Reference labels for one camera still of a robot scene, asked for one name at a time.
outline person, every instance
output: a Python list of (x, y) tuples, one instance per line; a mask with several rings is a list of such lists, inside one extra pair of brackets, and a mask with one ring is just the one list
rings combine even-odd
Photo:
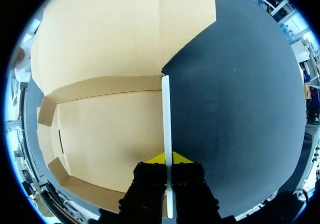
[(13, 62), (15, 78), (19, 82), (29, 83), (31, 77), (31, 47), (33, 38), (24, 42), (18, 50), (16, 60)]

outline cardboard box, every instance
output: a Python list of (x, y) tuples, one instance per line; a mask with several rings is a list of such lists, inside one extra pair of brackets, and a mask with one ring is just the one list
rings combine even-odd
[(164, 151), (162, 67), (216, 20), (214, 1), (49, 2), (31, 70), (40, 148), (63, 188), (119, 211), (137, 163)]

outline yellow triangle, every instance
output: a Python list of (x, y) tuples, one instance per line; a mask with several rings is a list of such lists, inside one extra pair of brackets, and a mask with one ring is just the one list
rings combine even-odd
[(172, 154), (173, 154), (173, 163), (193, 163), (189, 159), (181, 156), (180, 154), (178, 154), (176, 152), (172, 152)]
[[(181, 156), (176, 152), (172, 152), (173, 155), (173, 163), (193, 163), (189, 159)], [(165, 153), (160, 153), (158, 156), (151, 158), (150, 160), (146, 161), (145, 163), (165, 163)]]
[(158, 156), (151, 158), (150, 160), (146, 161), (145, 163), (165, 164), (165, 153), (160, 153)]

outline white strip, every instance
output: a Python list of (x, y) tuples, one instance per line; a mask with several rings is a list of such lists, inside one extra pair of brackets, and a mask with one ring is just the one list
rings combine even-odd
[(166, 165), (166, 214), (168, 218), (174, 216), (174, 194), (171, 187), (171, 109), (170, 109), (170, 85), (169, 76), (162, 78), (162, 112), (163, 112), (163, 135), (164, 135), (164, 156)]

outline black table surface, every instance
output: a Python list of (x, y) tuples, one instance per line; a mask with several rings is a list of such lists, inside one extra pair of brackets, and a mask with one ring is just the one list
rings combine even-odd
[[(257, 205), (291, 176), (304, 139), (305, 100), (293, 51), (273, 18), (248, 0), (215, 1), (217, 21), (163, 70), (170, 77), (172, 148), (202, 163), (225, 217)], [(33, 80), (25, 98), (36, 168), (98, 215), (45, 166), (36, 133), (43, 94)]]

